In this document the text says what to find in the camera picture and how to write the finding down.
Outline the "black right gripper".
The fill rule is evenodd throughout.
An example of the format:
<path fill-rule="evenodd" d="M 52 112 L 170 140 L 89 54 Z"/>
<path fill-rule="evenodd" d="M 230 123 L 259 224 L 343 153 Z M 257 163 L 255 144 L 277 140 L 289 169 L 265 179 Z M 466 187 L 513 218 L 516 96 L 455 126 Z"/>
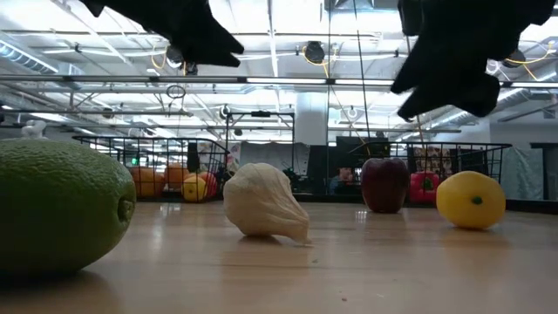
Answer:
<path fill-rule="evenodd" d="M 497 105 L 499 80 L 488 60 L 502 61 L 531 24 L 545 24 L 555 0 L 398 0 L 402 31 L 417 41 L 390 91 L 412 94 L 398 109 L 405 121 L 452 105 L 476 117 Z"/>

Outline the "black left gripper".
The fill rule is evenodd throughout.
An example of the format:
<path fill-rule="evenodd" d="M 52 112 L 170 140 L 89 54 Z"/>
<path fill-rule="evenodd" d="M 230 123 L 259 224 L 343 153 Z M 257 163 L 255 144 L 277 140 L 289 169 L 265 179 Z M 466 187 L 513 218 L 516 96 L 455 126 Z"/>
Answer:
<path fill-rule="evenodd" d="M 109 8 L 153 31 L 188 62 L 238 67 L 244 46 L 211 18 L 208 0 L 79 0 L 95 16 Z"/>

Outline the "red bell pepper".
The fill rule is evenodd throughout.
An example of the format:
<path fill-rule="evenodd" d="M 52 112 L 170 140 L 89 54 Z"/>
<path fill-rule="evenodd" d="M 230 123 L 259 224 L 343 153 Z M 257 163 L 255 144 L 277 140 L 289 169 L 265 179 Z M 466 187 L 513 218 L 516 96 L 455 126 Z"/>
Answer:
<path fill-rule="evenodd" d="M 433 172 L 421 171 L 411 174 L 410 202 L 434 204 L 438 186 L 439 176 Z"/>

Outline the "dark red apple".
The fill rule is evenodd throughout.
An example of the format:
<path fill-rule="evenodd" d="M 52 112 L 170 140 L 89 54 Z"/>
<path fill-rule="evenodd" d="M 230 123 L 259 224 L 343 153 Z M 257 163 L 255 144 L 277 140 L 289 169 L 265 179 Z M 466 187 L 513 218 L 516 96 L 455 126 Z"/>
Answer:
<path fill-rule="evenodd" d="M 362 167 L 361 191 L 368 209 L 396 214 L 403 207 L 410 186 L 410 173 L 401 159 L 368 159 Z"/>

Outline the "yellow lemon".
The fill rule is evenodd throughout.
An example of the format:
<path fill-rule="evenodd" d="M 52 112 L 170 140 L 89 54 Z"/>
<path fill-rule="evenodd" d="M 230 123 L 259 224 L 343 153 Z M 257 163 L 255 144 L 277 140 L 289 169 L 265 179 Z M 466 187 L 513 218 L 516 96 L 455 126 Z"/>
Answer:
<path fill-rule="evenodd" d="M 489 229 L 506 212 L 507 199 L 499 182 L 474 171 L 458 172 L 439 184 L 436 208 L 463 229 Z"/>
<path fill-rule="evenodd" d="M 199 175 L 189 175 L 182 182 L 181 193 L 185 201 L 201 202 L 206 198 L 206 182 Z"/>

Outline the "small reddish orange tangerine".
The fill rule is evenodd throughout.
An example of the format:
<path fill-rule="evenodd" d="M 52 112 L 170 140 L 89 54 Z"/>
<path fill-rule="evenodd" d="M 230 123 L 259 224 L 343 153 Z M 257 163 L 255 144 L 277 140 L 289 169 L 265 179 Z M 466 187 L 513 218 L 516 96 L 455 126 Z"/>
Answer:
<path fill-rule="evenodd" d="M 181 189 L 182 182 L 189 174 L 190 172 L 186 166 L 180 163 L 170 163 L 164 173 L 167 189 L 171 191 Z"/>

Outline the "red and yellow apple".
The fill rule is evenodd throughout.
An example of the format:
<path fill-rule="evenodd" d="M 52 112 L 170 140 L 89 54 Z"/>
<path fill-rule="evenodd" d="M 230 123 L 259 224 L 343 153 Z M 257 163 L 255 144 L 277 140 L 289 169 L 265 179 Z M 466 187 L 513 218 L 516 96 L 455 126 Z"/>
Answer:
<path fill-rule="evenodd" d="M 201 172 L 199 177 L 206 183 L 205 196 L 207 198 L 216 196 L 218 185 L 215 176 L 210 172 Z"/>

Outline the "orange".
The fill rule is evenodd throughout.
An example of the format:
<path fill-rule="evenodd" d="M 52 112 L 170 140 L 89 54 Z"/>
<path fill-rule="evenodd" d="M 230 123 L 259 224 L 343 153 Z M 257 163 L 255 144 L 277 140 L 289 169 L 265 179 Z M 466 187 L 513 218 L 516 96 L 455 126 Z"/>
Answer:
<path fill-rule="evenodd" d="M 138 197 L 161 197 L 165 187 L 163 173 L 150 167 L 131 167 L 129 169 Z"/>

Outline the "white garlic bulb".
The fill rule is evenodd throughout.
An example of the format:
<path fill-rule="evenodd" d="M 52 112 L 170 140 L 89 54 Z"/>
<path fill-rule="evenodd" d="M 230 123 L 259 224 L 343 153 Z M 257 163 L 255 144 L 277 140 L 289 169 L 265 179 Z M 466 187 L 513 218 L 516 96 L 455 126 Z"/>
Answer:
<path fill-rule="evenodd" d="M 289 177 L 267 163 L 248 163 L 223 188 L 226 217 L 246 236 L 285 236 L 308 245 L 310 217 Z"/>

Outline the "green lime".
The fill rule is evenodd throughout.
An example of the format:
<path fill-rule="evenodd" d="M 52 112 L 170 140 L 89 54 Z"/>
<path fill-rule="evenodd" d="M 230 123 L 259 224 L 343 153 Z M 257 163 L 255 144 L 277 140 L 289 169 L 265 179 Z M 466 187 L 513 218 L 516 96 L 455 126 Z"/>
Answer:
<path fill-rule="evenodd" d="M 54 140 L 0 140 L 0 277 L 83 269 L 110 252 L 136 205 L 115 159 Z"/>

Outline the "long ceiling light strip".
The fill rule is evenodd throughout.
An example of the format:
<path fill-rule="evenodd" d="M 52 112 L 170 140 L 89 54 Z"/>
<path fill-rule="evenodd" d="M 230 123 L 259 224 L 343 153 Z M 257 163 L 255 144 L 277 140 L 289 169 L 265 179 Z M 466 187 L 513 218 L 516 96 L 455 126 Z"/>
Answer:
<path fill-rule="evenodd" d="M 246 78 L 249 84 L 268 85 L 370 85 L 390 86 L 390 79 L 355 79 L 355 78 Z M 501 81 L 504 88 L 558 89 L 558 82 L 551 81 Z"/>

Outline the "white sheet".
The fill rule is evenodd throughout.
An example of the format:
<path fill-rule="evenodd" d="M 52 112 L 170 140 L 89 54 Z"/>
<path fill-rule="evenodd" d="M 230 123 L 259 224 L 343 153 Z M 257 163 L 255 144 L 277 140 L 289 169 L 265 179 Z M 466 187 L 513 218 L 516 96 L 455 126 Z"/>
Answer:
<path fill-rule="evenodd" d="M 292 168 L 296 174 L 306 175 L 309 158 L 310 147 L 303 143 L 241 143 L 241 167 L 248 163 L 267 163 L 280 170 Z"/>

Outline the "metal ceiling pipe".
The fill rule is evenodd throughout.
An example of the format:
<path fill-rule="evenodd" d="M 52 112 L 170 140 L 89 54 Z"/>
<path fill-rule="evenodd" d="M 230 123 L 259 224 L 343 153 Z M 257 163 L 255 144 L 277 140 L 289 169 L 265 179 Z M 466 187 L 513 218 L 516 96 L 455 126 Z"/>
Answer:
<path fill-rule="evenodd" d="M 16 75 L 0 74 L 0 81 L 44 81 L 44 82 L 109 82 L 109 83 L 247 83 L 246 77 L 179 77 L 179 76 L 88 76 L 88 75 Z"/>

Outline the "white humanoid figure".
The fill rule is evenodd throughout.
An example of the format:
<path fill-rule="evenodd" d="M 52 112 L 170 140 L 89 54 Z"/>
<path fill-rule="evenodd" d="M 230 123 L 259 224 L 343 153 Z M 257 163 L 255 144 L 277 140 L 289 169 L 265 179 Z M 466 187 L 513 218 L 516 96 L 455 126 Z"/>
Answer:
<path fill-rule="evenodd" d="M 28 120 L 21 129 L 24 139 L 43 140 L 45 139 L 44 130 L 47 124 L 43 120 Z"/>

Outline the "black frame stand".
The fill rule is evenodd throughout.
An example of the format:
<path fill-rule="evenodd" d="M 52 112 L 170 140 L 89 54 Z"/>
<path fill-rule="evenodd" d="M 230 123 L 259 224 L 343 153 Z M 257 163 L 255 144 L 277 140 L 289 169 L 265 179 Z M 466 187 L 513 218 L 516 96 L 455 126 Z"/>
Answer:
<path fill-rule="evenodd" d="M 278 126 L 239 126 L 239 123 L 244 119 L 245 116 L 251 118 L 264 120 L 276 117 L 279 122 Z M 291 167 L 295 165 L 295 144 L 296 144 L 296 127 L 295 127 L 295 117 L 294 113 L 279 113 L 270 111 L 251 111 L 247 113 L 240 112 L 227 112 L 225 113 L 225 144 L 228 145 L 230 138 L 230 131 L 239 130 L 249 130 L 249 131 L 290 131 L 291 133 Z"/>

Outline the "black metal table frame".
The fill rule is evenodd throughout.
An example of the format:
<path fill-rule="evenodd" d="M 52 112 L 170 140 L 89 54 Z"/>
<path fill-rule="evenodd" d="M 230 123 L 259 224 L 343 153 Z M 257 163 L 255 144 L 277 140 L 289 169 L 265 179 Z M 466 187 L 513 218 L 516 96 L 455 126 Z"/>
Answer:
<path fill-rule="evenodd" d="M 298 202 L 364 204 L 360 195 L 294 194 L 294 196 Z M 142 202 L 186 202 L 181 194 L 175 192 L 164 192 L 161 197 L 138 197 L 137 200 Z M 558 201 L 507 199 L 506 208 L 507 211 L 514 212 L 558 215 Z"/>

